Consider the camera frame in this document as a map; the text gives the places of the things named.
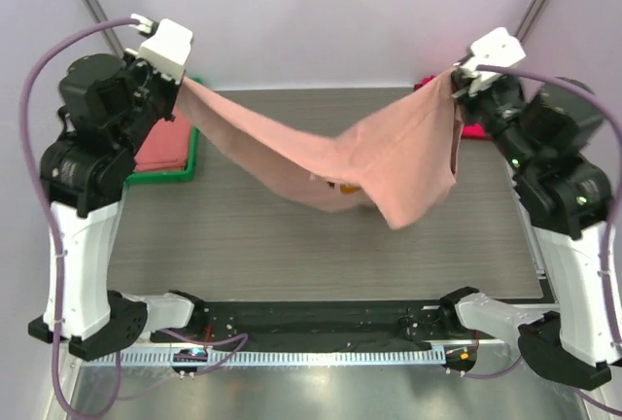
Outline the pink printed t-shirt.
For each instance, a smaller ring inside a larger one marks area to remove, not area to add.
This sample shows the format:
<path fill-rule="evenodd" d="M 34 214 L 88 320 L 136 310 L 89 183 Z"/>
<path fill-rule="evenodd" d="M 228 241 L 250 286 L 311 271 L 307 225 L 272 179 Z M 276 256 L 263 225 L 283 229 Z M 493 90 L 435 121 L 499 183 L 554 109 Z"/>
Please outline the pink printed t-shirt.
<path fill-rule="evenodd" d="M 462 115 L 445 71 L 337 137 L 296 130 L 185 79 L 177 109 L 272 192 L 325 212 L 369 204 L 408 227 L 456 183 Z"/>

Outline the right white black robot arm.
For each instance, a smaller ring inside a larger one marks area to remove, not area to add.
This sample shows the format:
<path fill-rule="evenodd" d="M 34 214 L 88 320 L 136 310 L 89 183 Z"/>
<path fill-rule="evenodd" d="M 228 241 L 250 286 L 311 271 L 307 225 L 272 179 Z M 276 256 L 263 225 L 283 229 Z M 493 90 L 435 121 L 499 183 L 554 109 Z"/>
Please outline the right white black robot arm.
<path fill-rule="evenodd" d="M 438 325 L 453 338 L 478 332 L 502 340 L 540 377 L 592 391 L 621 362 L 612 243 L 621 191 L 582 153 L 608 114 L 591 89 L 569 78 L 540 77 L 527 98 L 525 77 L 502 68 L 479 90 L 455 70 L 451 81 L 466 121 L 483 127 L 511 169 L 559 307 L 519 308 L 464 287 L 440 300 Z"/>

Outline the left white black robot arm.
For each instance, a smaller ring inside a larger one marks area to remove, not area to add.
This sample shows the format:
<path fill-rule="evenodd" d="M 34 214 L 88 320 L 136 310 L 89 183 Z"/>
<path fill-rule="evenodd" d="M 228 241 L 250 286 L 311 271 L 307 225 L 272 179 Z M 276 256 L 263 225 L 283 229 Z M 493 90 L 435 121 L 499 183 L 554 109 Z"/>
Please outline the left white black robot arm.
<path fill-rule="evenodd" d="M 130 54 L 76 60 L 59 83 L 62 131 L 42 155 L 39 178 L 60 233 L 51 241 L 51 276 L 63 260 L 64 280 L 51 283 L 46 311 L 28 332 L 52 342 L 59 324 L 61 340 L 84 361 L 119 352 L 143 333 L 173 330 L 187 342 L 205 333 L 198 297 L 133 296 L 107 287 L 125 181 L 152 128 L 171 120 L 179 88 L 178 80 Z"/>

